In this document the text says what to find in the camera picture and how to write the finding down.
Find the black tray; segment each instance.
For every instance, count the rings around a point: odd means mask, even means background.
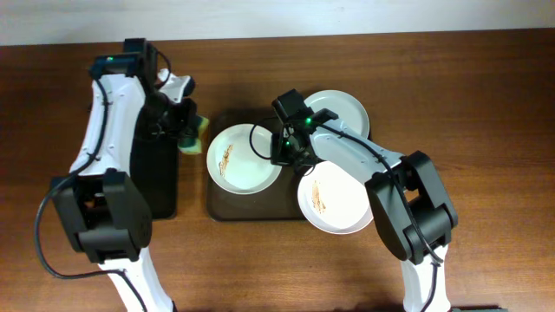
[[[272,117],[272,109],[228,110],[210,122],[210,141],[228,127],[256,123]],[[279,120],[268,120],[262,127],[277,132]],[[237,195],[219,187],[208,177],[206,209],[217,221],[277,221],[305,220],[297,202],[297,187],[302,173],[295,174],[292,167],[282,167],[276,181],[265,190],[251,195]]]

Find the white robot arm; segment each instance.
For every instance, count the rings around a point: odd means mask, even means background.
[[[191,122],[197,117],[196,104],[186,98],[194,81],[163,69],[163,83],[155,85],[157,54],[146,40],[130,39],[123,54],[96,58],[90,70],[93,106],[82,148],[69,179],[54,179],[51,189],[72,247],[109,275],[128,311],[177,311],[149,254],[151,210],[130,179],[135,139],[196,134],[197,125]],[[36,221],[36,246],[45,269],[64,279],[100,275],[102,271],[66,276],[46,263],[38,240],[43,208],[44,201]]]
[[[272,135],[271,162],[305,166],[328,160],[364,184],[376,229],[402,260],[404,308],[448,311],[441,263],[457,215],[429,158],[421,152],[405,157],[378,146],[333,112],[313,112],[295,90],[278,97],[272,106],[284,129]],[[418,190],[419,196],[408,203],[401,189]]]

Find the wooden table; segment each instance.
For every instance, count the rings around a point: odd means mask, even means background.
[[[456,306],[555,306],[555,30],[157,42],[198,82],[199,112],[268,107],[296,88],[337,89],[366,107],[375,142],[422,150],[438,167],[459,226],[447,254]],[[32,223],[50,177],[64,174],[88,122],[94,56],[120,43],[0,49],[0,309],[123,311],[106,277],[62,281],[36,259]],[[205,155],[181,156],[178,216],[150,244],[180,311],[330,311],[402,303],[399,263],[371,224],[332,236],[305,222],[212,221]],[[46,256],[75,254],[53,206]]]

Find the black cable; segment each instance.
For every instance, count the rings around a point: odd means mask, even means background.
[[[426,304],[424,304],[424,307],[422,307],[422,310],[420,312],[426,312],[426,310],[434,300],[435,288],[437,287],[437,271],[441,267],[441,265],[438,263],[432,263],[432,266],[434,266],[434,273],[432,274],[432,289],[430,291],[429,298],[426,300]]]
[[[156,50],[156,53],[159,54],[160,56],[162,56],[162,58],[164,59],[164,61],[165,61],[166,64],[167,64],[167,77],[166,77],[166,79],[165,79],[163,82],[161,82],[161,83],[155,85],[155,87],[156,87],[158,90],[160,90],[162,87],[164,87],[164,85],[166,85],[166,82],[167,82],[168,80],[170,80],[170,75],[172,75],[172,63],[171,63],[170,60],[167,58],[167,56],[166,56],[165,54],[163,54],[162,52],[160,52],[159,50]]]
[[[389,174],[389,177],[391,178],[391,181],[393,182],[393,184],[395,186],[395,189],[397,190],[397,192],[399,193],[399,196],[401,197],[403,206],[405,207],[405,210],[407,211],[407,214],[408,214],[408,218],[410,219],[410,223],[415,228],[416,235],[418,235],[418,238],[420,239],[421,243],[424,245],[424,248],[426,249],[426,251],[433,258],[433,260],[436,263],[443,263],[443,260],[434,252],[432,247],[426,241],[426,238],[424,237],[424,234],[422,234],[422,230],[421,230],[420,226],[416,223],[415,216],[413,215],[413,212],[410,210],[410,206],[408,205],[408,201],[407,201],[407,198],[405,197],[405,193],[402,190],[401,185],[399,184],[399,182],[395,178],[395,175],[393,174],[393,170],[391,169],[391,167],[389,166],[387,161],[385,161],[383,156],[381,156],[381,154],[376,152],[372,147],[368,146],[362,140],[359,140],[358,138],[355,138],[351,135],[348,135],[348,134],[344,133],[343,131],[337,131],[336,129],[328,127],[328,126],[323,125],[323,124],[319,124],[318,126],[324,128],[324,129],[326,129],[326,130],[328,130],[332,133],[335,133],[335,134],[339,135],[340,137],[344,137],[344,138],[347,138],[349,140],[353,140],[354,142],[360,144],[361,146],[366,148],[370,153],[372,153],[372,155],[374,155],[374,157],[376,157],[382,163],[382,165],[387,170],[387,172]]]
[[[34,223],[34,230],[35,230],[34,240],[35,240],[36,254],[38,255],[38,259],[41,262],[42,266],[44,267],[44,269],[46,271],[48,271],[48,273],[50,273],[54,277],[61,278],[61,279],[64,279],[64,280],[81,279],[81,278],[87,278],[87,277],[92,277],[92,276],[101,276],[101,275],[107,275],[107,274],[117,274],[118,276],[120,276],[125,281],[125,283],[127,284],[127,286],[129,286],[131,291],[133,291],[134,295],[137,297],[137,300],[139,300],[139,303],[140,303],[142,309],[146,312],[147,311],[147,306],[143,302],[142,297],[140,296],[137,289],[131,284],[131,281],[125,275],[124,270],[98,270],[98,271],[93,271],[93,272],[88,272],[88,273],[66,275],[66,274],[62,274],[62,273],[59,273],[56,270],[54,270],[54,268],[52,268],[50,266],[50,264],[46,261],[46,258],[44,257],[44,254],[42,253],[41,238],[40,238],[40,224],[41,224],[42,215],[44,213],[44,209],[46,208],[46,204],[58,192],[60,192],[64,188],[66,188],[67,183],[69,181],[76,178],[77,175],[79,175],[79,173],[81,173],[82,171],[87,169],[87,167],[89,167],[95,161],[95,158],[96,158],[96,156],[98,155],[98,152],[101,149],[102,142],[104,141],[104,134],[106,132],[106,125],[108,123],[108,105],[109,105],[108,95],[106,94],[106,90],[101,85],[101,83],[98,80],[95,80],[95,81],[96,81],[96,84],[98,85],[99,89],[102,91],[102,97],[103,97],[102,105],[104,106],[104,114],[102,116],[101,131],[100,131],[100,135],[98,137],[98,141],[96,143],[96,147],[95,147],[94,151],[88,155],[87,161],[82,166],[75,169],[73,172],[70,172],[69,176],[66,177],[65,179],[63,179],[62,182],[60,182],[56,186],[52,187],[50,189],[50,191],[46,194],[44,199],[42,200],[41,204],[39,205],[38,212],[36,213],[36,217],[35,217],[35,223]]]
[[[307,166],[310,166],[310,171],[307,170],[308,173],[303,174],[303,177],[310,176],[310,174],[314,172],[314,168],[316,168],[316,165],[307,165]]]
[[[259,152],[257,152],[257,150],[254,148],[254,145],[252,144],[252,134],[254,133],[254,129],[255,129],[256,127],[260,126],[261,123],[263,123],[263,122],[265,122],[265,121],[267,121],[267,120],[272,120],[272,119],[276,119],[276,118],[277,118],[277,116],[273,116],[273,117],[268,117],[268,118],[262,119],[261,121],[255,123],[255,124],[252,126],[251,133],[249,133],[249,144],[251,145],[251,149],[252,149],[252,151],[253,151],[255,154],[257,154],[257,156],[260,157],[261,159],[270,160],[271,158],[270,158],[270,157],[262,156]]]

